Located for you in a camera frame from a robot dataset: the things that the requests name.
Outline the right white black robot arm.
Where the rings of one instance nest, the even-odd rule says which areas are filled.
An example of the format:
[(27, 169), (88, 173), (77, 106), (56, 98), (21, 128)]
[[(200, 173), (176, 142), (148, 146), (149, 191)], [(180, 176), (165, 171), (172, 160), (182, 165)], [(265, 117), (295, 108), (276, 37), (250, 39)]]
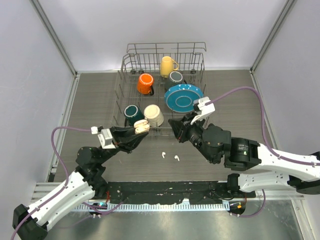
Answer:
[(257, 141), (233, 137), (231, 132), (204, 120), (196, 113), (170, 118), (168, 123), (180, 143), (189, 141), (211, 164), (223, 163), (228, 175), (226, 193), (233, 198), (255, 190), (295, 189), (303, 195), (320, 193), (320, 154), (300, 155)]

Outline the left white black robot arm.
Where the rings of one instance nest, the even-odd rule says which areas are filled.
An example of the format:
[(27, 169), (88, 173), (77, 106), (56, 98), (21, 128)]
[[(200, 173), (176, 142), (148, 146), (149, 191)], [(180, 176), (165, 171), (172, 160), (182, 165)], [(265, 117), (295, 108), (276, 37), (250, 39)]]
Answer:
[(75, 207), (88, 200), (102, 199), (108, 184), (102, 177), (103, 163), (119, 152), (130, 154), (148, 135), (149, 129), (140, 127), (92, 126), (86, 132), (97, 135), (100, 146), (84, 146), (77, 153), (78, 166), (65, 181), (35, 203), (20, 204), (13, 211), (11, 236), (22, 240), (43, 240), (48, 232)]

